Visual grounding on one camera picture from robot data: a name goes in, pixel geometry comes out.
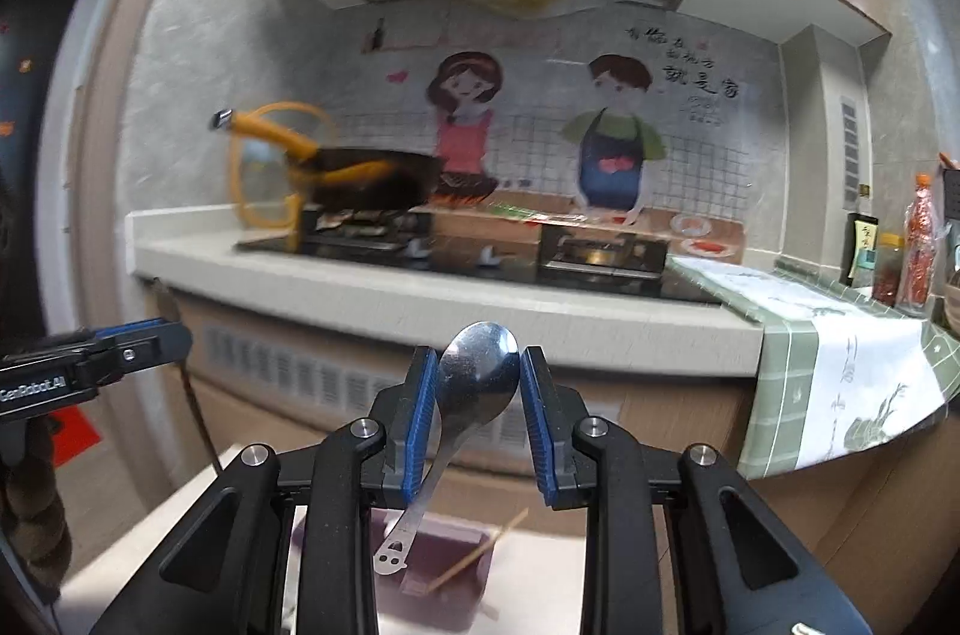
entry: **wooden stick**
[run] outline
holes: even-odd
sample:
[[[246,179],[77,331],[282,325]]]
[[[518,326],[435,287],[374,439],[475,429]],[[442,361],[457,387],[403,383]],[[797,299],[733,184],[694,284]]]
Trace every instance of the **wooden stick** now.
[[[475,547],[475,549],[472,550],[472,552],[469,552],[467,556],[465,556],[463,559],[461,559],[459,562],[453,565],[453,567],[451,567],[441,576],[438,576],[432,581],[430,581],[430,583],[427,584],[426,588],[424,589],[424,595],[433,594],[436,590],[440,589],[440,587],[442,587],[443,584],[447,583],[450,579],[453,579],[453,577],[457,576],[459,573],[462,573],[462,571],[464,571],[465,569],[467,569],[467,567],[472,565],[477,560],[478,557],[483,556],[485,553],[491,550],[493,546],[496,545],[496,542],[500,538],[502,538],[505,534],[507,534],[507,532],[509,532],[512,528],[517,526],[520,522],[522,522],[522,520],[527,518],[529,513],[530,513],[530,508],[528,507],[523,508],[523,510],[521,510],[520,513],[517,513],[517,515],[515,515],[514,518],[510,519],[507,523],[505,523],[505,525],[501,526],[501,528],[499,529],[498,533],[496,533],[496,535],[493,535],[493,537],[488,538],[486,543],[482,543],[477,547]]]

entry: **brown hair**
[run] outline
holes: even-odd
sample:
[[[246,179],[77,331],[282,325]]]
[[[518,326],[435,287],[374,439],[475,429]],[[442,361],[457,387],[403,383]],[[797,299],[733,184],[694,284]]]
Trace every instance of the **brown hair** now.
[[[646,90],[654,82],[650,71],[636,58],[627,56],[599,56],[590,62],[590,73],[594,80],[603,72],[609,72],[616,82],[630,87],[640,87]]]
[[[485,90],[477,96],[476,100],[482,104],[493,99],[493,96],[496,96],[496,93],[500,90],[500,86],[503,85],[503,71],[500,69],[500,64],[497,63],[496,58],[488,56],[486,53],[455,53],[449,58],[443,59],[437,69],[437,75],[433,77],[433,82],[430,82],[426,89],[426,98],[430,101],[430,104],[435,104],[447,113],[453,113],[453,110],[457,109],[457,100],[443,90],[440,85],[449,80],[450,77],[456,77],[458,74],[467,71],[473,72],[481,80],[493,85],[490,90]]]

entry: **blue apron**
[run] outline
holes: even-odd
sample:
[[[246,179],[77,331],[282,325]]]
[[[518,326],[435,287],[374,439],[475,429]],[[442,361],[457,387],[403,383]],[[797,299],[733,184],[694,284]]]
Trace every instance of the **blue apron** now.
[[[580,142],[580,190],[590,206],[606,209],[633,209],[640,195],[640,168],[643,164],[643,133],[634,118],[637,133],[632,139],[621,139],[598,133],[600,119],[606,109],[593,119]],[[631,158],[632,168],[604,172],[604,158]]]

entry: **spoon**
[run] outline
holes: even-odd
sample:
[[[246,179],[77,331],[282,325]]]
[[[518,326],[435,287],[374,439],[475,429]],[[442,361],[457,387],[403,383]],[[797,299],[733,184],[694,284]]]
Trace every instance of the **spoon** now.
[[[503,412],[519,383],[520,354],[509,330],[483,321],[453,338],[437,368],[440,446],[414,501],[376,550],[373,569],[378,574],[390,576],[407,566],[416,530],[443,470],[473,432]]]

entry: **gas stove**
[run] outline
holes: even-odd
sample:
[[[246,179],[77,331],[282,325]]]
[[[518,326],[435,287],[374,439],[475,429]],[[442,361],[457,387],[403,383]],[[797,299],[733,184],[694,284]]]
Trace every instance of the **gas stove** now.
[[[664,268],[664,243],[621,234],[597,241],[564,227],[541,226],[539,243],[486,241],[440,236],[429,212],[363,212],[323,216],[304,210],[293,235],[238,242],[237,251],[287,253],[411,272],[459,275],[566,288],[574,291],[645,296],[651,299],[720,304],[711,294]]]

